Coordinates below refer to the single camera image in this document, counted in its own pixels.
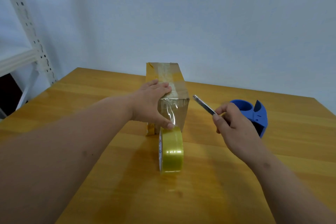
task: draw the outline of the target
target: table surface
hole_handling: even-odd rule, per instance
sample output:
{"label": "table surface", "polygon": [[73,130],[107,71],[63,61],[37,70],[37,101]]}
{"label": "table surface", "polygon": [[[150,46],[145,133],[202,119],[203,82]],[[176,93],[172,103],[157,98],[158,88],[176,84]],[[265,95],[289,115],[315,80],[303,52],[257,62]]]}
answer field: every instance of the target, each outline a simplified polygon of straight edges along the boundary
{"label": "table surface", "polygon": [[[0,139],[130,93],[140,75],[77,68],[0,122]],[[336,116],[313,98],[187,82],[210,107],[258,99],[267,109],[263,137],[313,193],[336,210]],[[184,166],[160,175],[158,137],[130,121],[111,141],[57,223],[273,223],[249,168],[216,134],[211,116],[194,100],[183,130]]]}

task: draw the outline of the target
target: cardboard box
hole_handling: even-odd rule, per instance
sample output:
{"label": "cardboard box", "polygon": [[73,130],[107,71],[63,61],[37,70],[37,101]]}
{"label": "cardboard box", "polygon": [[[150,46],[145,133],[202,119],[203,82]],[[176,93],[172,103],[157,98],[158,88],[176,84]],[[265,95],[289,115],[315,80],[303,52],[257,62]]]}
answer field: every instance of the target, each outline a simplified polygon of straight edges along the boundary
{"label": "cardboard box", "polygon": [[[179,65],[177,63],[147,63],[146,82],[156,78],[159,79],[159,83],[169,82],[172,88],[170,93],[160,98],[157,109],[160,114],[179,126],[182,131],[190,99]],[[159,132],[160,126],[147,124],[147,135]]]}

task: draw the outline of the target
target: blue tape dispenser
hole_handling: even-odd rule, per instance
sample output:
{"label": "blue tape dispenser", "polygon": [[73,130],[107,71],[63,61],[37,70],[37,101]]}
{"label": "blue tape dispenser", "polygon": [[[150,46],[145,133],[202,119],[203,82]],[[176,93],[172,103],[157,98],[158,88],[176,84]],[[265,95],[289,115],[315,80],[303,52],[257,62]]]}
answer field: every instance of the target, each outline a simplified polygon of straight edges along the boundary
{"label": "blue tape dispenser", "polygon": [[250,102],[241,99],[235,99],[230,102],[234,103],[241,113],[252,122],[260,138],[262,138],[268,125],[267,112],[263,104],[259,100],[257,100],[254,107]]}

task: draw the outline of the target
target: packing tape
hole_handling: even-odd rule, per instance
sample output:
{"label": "packing tape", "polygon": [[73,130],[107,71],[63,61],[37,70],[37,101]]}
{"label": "packing tape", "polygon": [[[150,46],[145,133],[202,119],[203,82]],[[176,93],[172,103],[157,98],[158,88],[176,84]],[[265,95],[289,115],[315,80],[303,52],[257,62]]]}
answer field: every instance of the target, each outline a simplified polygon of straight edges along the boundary
{"label": "packing tape", "polygon": [[160,172],[175,173],[182,170],[183,141],[179,127],[173,130],[160,129],[159,134],[159,166]]}

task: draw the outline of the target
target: fingernail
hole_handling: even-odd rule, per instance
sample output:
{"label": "fingernail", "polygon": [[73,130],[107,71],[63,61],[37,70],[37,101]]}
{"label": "fingernail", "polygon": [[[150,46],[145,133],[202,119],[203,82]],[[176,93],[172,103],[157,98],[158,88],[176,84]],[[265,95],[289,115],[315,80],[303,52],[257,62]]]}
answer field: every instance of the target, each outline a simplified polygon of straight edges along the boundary
{"label": "fingernail", "polygon": [[169,124],[167,125],[167,128],[170,129],[170,130],[172,130],[172,129],[174,128],[174,124],[169,123]]}
{"label": "fingernail", "polygon": [[220,119],[220,116],[218,115],[218,114],[214,114],[213,116],[212,116],[212,119],[213,120],[219,120]]}

